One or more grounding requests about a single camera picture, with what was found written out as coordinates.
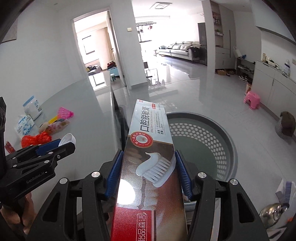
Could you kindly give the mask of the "person's left hand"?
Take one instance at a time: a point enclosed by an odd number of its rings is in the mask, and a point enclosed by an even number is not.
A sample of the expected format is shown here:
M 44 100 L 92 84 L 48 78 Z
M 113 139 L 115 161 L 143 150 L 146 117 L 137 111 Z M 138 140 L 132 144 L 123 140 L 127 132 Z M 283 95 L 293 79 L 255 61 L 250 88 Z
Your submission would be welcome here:
M 13 231 L 18 231 L 21 235 L 26 237 L 35 220 L 36 213 L 34 209 L 34 202 L 32 200 L 32 193 L 28 193 L 23 200 L 24 210 L 22 217 L 6 207 L 1 208 L 1 214 Z

